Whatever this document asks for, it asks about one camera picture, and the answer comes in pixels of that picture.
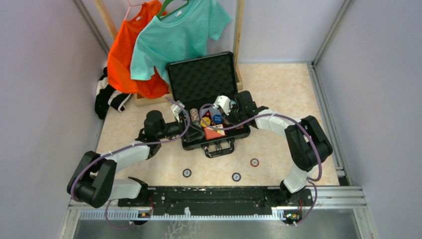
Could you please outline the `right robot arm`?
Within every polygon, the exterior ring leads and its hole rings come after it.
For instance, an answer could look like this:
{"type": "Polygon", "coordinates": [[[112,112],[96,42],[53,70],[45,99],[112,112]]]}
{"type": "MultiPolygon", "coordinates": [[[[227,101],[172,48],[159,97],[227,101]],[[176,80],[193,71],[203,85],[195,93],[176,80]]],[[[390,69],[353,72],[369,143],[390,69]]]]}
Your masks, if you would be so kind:
{"type": "Polygon", "coordinates": [[[284,136],[293,166],[281,182],[281,201],[293,205],[308,183],[322,177],[322,163],[332,155],[332,145],[318,120],[313,116],[294,119],[266,106],[257,106],[249,91],[234,95],[233,99],[219,96],[214,102],[223,116],[234,126],[250,125],[284,136]]]}

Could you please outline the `blue round button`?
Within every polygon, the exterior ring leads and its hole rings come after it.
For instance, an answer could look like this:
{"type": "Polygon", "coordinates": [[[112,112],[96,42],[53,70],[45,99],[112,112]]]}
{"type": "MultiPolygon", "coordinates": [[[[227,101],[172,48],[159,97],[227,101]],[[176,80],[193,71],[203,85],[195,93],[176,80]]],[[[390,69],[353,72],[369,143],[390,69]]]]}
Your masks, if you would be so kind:
{"type": "Polygon", "coordinates": [[[214,124],[221,124],[223,123],[223,117],[220,114],[213,115],[212,122],[214,124]]]}

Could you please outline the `red playing card box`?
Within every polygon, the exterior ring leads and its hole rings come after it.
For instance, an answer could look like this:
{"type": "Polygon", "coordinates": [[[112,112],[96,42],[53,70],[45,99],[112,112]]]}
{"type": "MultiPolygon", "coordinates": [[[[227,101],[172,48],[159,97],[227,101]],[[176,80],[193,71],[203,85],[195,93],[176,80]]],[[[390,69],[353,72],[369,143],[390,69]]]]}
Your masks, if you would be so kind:
{"type": "Polygon", "coordinates": [[[206,137],[207,140],[212,140],[212,139],[215,139],[215,138],[220,138],[220,137],[226,136],[226,133],[223,130],[224,127],[223,127],[222,124],[213,125],[213,127],[218,128],[218,129],[212,129],[210,127],[204,128],[205,137],[206,137]]]}

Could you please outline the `red black triangle marker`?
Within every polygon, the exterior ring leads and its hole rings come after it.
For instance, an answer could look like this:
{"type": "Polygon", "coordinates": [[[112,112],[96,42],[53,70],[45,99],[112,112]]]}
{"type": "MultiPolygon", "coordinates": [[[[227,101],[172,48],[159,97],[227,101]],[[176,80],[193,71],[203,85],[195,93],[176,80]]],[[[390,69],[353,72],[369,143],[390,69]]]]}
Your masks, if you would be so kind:
{"type": "Polygon", "coordinates": [[[203,118],[210,118],[210,119],[212,119],[212,115],[211,115],[211,113],[210,113],[209,110],[203,111],[202,112],[202,117],[203,118]]]}

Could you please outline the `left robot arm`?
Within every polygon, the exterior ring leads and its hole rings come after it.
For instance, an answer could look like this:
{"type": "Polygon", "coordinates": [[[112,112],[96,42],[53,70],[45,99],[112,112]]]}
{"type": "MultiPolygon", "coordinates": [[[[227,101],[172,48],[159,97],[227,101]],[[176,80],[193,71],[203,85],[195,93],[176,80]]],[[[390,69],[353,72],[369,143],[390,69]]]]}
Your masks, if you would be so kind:
{"type": "Polygon", "coordinates": [[[176,121],[166,123],[160,111],[150,111],[143,129],[130,145],[104,154],[86,152],[68,183],[67,193],[73,200],[94,208],[120,199],[130,199],[135,205],[143,206],[149,200],[147,184],[133,177],[116,180],[116,173],[154,157],[164,143],[179,138],[192,142],[204,136],[201,125],[192,123],[183,113],[176,115],[176,121]]]}

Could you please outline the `black poker set case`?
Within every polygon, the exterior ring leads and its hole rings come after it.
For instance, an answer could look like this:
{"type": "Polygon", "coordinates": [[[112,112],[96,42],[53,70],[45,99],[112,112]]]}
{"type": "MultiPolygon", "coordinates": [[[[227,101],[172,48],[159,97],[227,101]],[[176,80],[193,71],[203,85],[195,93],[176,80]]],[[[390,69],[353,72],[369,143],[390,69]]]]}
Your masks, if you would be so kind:
{"type": "MultiPolygon", "coordinates": [[[[218,96],[227,96],[233,99],[238,92],[234,54],[230,51],[171,62],[166,65],[166,72],[170,80],[174,100],[180,100],[185,105],[189,116],[190,109],[198,109],[200,114],[200,109],[210,107],[218,96]]],[[[213,115],[216,114],[220,114],[223,117],[223,113],[220,110],[215,110],[213,115]]],[[[201,114],[200,118],[200,121],[191,122],[201,125],[201,114]]],[[[224,127],[223,130],[226,136],[212,140],[207,140],[204,136],[193,142],[182,140],[183,149],[202,148],[206,157],[214,158],[233,153],[235,140],[250,135],[250,128],[246,125],[228,129],[231,125],[224,118],[221,124],[224,127]]],[[[216,124],[211,119],[211,125],[208,127],[218,129],[213,127],[213,125],[216,124]]]]}

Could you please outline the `red white chip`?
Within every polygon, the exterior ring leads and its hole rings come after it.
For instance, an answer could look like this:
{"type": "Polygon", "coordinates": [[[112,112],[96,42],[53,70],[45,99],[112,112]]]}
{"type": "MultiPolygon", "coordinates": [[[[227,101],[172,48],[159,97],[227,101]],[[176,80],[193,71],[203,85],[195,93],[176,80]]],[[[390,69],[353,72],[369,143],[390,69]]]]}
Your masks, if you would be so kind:
{"type": "Polygon", "coordinates": [[[258,160],[258,159],[256,159],[256,158],[252,158],[252,159],[250,160],[250,165],[251,165],[252,167],[258,167],[258,166],[259,166],[259,164],[260,164],[260,162],[259,162],[259,160],[258,160]]]}

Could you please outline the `yellow round button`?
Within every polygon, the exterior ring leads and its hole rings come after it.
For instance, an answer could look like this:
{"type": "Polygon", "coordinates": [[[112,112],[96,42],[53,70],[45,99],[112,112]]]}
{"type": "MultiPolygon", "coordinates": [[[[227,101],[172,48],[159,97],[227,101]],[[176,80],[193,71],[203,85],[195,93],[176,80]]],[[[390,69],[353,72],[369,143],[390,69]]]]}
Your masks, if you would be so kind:
{"type": "Polygon", "coordinates": [[[206,128],[211,125],[211,119],[209,117],[203,117],[200,123],[202,127],[206,128]]]}

